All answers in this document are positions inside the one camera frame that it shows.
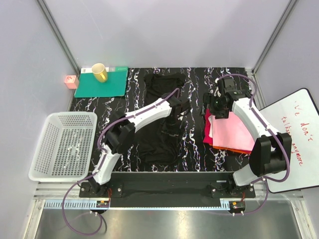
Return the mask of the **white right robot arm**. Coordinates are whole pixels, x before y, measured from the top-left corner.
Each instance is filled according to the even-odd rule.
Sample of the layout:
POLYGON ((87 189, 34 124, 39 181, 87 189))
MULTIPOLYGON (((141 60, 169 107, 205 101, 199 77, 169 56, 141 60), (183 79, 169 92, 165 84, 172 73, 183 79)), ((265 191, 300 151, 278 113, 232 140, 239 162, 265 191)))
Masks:
POLYGON ((246 90, 237 89, 234 76, 228 74, 215 80, 219 92, 204 94, 202 112, 209 111, 220 122, 229 119, 230 113, 233 113, 254 140, 249 163, 235 171, 224 188, 229 196, 235 198, 259 181, 282 183, 288 179, 292 137, 273 127, 253 103, 258 91, 257 84, 253 84, 254 93, 250 94, 246 90))

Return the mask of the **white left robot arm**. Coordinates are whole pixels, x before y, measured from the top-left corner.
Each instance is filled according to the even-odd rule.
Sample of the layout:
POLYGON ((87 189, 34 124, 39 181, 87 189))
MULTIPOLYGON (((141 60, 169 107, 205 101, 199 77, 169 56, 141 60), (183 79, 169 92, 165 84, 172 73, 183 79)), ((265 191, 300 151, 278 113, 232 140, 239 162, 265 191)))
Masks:
POLYGON ((143 127, 163 119, 162 132, 178 136, 181 118, 190 110, 190 100, 178 99, 165 94, 155 102, 133 112, 116 111, 111 122, 98 138, 100 159, 89 176, 90 191, 96 197, 103 197, 118 159, 133 144, 135 134, 143 127))

